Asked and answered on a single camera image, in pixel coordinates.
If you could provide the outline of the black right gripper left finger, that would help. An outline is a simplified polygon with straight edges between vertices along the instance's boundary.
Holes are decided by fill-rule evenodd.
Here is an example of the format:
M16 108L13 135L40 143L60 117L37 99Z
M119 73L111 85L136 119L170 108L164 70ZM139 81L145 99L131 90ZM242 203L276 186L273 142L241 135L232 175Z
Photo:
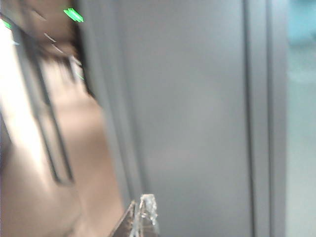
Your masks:
M108 237L129 237L135 220L137 202L132 201Z

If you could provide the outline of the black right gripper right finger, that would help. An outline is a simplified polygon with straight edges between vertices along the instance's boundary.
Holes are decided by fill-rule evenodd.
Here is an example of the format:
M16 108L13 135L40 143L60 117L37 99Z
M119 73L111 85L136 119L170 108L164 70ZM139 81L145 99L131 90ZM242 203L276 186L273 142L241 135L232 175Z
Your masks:
M143 194L136 219L137 237L159 237L157 203L154 194Z

